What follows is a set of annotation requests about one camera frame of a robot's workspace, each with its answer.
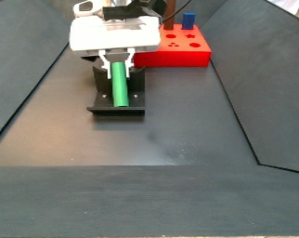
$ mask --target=gray floor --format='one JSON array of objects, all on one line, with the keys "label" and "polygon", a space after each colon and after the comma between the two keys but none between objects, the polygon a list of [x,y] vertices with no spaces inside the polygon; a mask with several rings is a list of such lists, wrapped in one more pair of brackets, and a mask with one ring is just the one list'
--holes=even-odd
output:
[{"label": "gray floor", "polygon": [[259,163],[299,171],[299,19],[265,1],[234,0],[202,31]]},{"label": "gray floor", "polygon": [[98,117],[91,65],[65,50],[0,138],[0,166],[254,163],[211,66],[147,69],[145,116]]},{"label": "gray floor", "polygon": [[67,31],[42,1],[0,1],[0,132],[61,54]]},{"label": "gray floor", "polygon": [[299,236],[299,173],[257,165],[211,65],[146,80],[145,117],[94,117],[65,50],[0,136],[0,237]]}]

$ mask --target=hole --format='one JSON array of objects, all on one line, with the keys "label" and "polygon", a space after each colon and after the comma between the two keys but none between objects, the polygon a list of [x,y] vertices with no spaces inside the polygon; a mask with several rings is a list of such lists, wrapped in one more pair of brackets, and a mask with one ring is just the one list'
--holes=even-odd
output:
[{"label": "hole", "polygon": [[185,35],[185,37],[186,37],[187,39],[189,39],[189,38],[194,38],[194,36],[195,36],[195,35],[194,35],[194,34],[190,34],[190,33]]},{"label": "hole", "polygon": [[198,43],[190,43],[189,45],[194,48],[201,47],[201,44],[198,44]]},{"label": "hole", "polygon": [[169,46],[169,47],[173,47],[173,46],[178,47],[179,45],[177,45],[177,44],[174,44],[174,43],[171,42],[167,46]]},{"label": "hole", "polygon": [[90,11],[93,9],[93,2],[83,2],[78,5],[78,11]]},{"label": "hole", "polygon": [[166,38],[175,38],[175,35],[174,34],[171,34],[171,33],[169,33],[169,34],[166,34]]}]

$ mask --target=green cylinder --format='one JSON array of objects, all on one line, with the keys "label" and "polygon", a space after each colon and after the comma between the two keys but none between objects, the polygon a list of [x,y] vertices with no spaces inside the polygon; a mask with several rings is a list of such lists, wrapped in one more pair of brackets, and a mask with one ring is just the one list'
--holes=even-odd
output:
[{"label": "green cylinder", "polygon": [[129,107],[125,64],[111,64],[114,107]]}]

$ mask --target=black mount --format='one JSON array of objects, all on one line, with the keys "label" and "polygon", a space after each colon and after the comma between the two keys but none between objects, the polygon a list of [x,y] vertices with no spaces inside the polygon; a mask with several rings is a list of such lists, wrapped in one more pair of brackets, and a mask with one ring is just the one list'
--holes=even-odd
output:
[{"label": "black mount", "polygon": [[162,20],[165,12],[165,0],[133,0],[126,6],[102,8],[105,20],[134,19],[141,16],[153,16]]},{"label": "black mount", "polygon": [[86,110],[97,115],[145,114],[145,68],[133,68],[127,79],[129,107],[114,107],[113,84],[106,72],[94,67],[95,101]]}]

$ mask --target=red block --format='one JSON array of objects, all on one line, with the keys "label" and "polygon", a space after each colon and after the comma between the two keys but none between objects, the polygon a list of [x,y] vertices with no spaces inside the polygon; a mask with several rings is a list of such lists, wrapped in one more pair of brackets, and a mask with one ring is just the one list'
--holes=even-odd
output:
[{"label": "red block", "polygon": [[134,67],[206,67],[211,50],[202,33],[194,25],[193,30],[182,30],[174,24],[173,30],[159,28],[161,45],[157,51],[135,53]]}]

